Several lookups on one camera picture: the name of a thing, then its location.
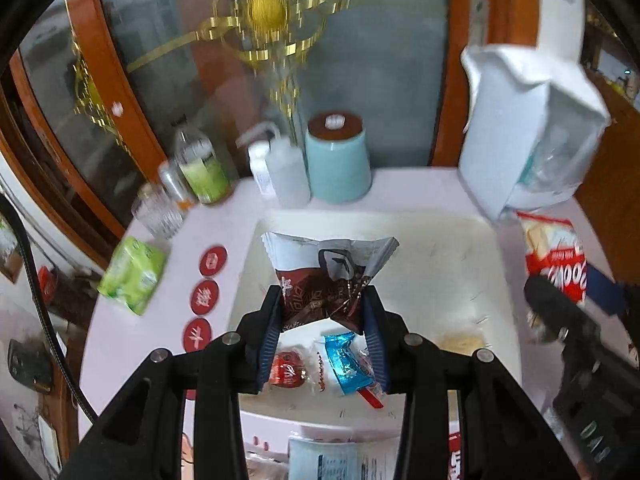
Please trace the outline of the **clear drinking glass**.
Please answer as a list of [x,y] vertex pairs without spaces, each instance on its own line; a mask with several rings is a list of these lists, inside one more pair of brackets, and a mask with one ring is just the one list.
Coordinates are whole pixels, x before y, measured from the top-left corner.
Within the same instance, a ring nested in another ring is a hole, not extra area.
[[184,221],[183,211],[165,190],[150,182],[142,184],[138,189],[131,205],[131,213],[154,237],[165,240],[174,237]]

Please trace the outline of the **white pill bottle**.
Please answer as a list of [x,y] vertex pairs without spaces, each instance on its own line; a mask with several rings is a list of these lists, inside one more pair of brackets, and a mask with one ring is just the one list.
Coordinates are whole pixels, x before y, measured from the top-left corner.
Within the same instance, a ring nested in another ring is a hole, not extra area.
[[268,141],[256,141],[247,149],[248,163],[258,190],[265,200],[276,197],[266,164],[266,156],[270,152]]

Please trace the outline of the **red wrapped candy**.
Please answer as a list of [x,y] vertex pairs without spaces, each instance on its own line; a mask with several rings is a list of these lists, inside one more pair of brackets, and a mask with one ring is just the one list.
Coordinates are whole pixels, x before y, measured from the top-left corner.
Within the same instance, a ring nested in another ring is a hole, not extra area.
[[307,379],[307,370],[302,356],[296,350],[285,350],[276,354],[269,374],[272,386],[294,389]]

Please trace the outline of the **white squeeze wash bottle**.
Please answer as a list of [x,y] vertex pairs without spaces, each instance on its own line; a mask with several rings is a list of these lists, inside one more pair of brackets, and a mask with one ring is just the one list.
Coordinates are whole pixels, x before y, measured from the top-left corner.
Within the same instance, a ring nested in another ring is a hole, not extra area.
[[288,136],[281,136],[274,122],[260,122],[243,132],[236,140],[239,148],[246,148],[256,141],[268,141],[270,152],[266,156],[276,200],[282,208],[305,207],[311,199],[310,186],[303,151],[291,143]]

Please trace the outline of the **pale blue snack packet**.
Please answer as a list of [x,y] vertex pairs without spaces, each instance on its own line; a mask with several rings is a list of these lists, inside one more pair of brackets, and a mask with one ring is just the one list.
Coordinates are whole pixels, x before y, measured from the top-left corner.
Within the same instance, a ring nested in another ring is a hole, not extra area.
[[393,479],[399,439],[368,442],[291,440],[290,480]]

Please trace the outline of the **glass bottle green label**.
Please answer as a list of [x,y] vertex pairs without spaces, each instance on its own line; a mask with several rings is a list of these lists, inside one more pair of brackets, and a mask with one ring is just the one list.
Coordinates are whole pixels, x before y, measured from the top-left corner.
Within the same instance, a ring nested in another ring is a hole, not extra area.
[[213,206],[231,193],[231,181],[224,172],[212,140],[185,119],[175,131],[175,159],[198,201]]

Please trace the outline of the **red white cookie bag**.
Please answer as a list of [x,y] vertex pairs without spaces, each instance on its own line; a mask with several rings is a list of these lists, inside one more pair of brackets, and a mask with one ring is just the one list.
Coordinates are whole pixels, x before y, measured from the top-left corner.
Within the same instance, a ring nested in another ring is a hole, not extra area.
[[582,307],[587,296],[587,259],[573,223],[541,214],[516,213],[523,230],[529,275],[543,275]]

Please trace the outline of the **blue snack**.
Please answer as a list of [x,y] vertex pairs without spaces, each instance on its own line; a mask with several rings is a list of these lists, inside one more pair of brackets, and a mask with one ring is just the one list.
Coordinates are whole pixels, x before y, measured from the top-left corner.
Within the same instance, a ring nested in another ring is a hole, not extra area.
[[374,378],[363,336],[353,332],[329,334],[322,337],[322,344],[329,368],[343,396],[360,390],[369,391],[374,396],[382,394],[381,386]]

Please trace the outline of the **brown silver chocolate packet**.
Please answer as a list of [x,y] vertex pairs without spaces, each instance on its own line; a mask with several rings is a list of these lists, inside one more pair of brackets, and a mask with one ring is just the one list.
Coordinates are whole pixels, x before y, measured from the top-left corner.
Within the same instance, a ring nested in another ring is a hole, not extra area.
[[396,238],[312,240],[262,234],[283,296],[282,328],[292,330],[329,318],[351,332],[364,331],[360,298],[396,252]]

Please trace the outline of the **green tissue pack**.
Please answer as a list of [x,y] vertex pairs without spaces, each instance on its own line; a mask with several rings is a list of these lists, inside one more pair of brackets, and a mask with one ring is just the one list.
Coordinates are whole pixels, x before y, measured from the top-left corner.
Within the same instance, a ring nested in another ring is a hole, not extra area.
[[167,257],[166,252],[150,243],[125,237],[99,282],[99,294],[142,315],[162,278]]

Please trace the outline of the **clear bag beige pastry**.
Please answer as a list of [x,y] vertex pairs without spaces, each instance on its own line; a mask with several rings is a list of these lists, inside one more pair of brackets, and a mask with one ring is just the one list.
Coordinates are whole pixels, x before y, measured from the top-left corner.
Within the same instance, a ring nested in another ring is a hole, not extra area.
[[437,341],[437,345],[444,351],[462,354],[462,356],[472,356],[476,350],[487,347],[482,335],[465,332],[442,336]]

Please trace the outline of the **teal canister brown lid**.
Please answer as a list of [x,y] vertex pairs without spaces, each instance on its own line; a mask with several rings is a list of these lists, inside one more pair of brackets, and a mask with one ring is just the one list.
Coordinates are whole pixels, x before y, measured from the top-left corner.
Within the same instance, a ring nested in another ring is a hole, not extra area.
[[360,116],[346,110],[314,115],[307,124],[305,148],[311,193],[318,200],[347,204],[370,190],[372,174]]

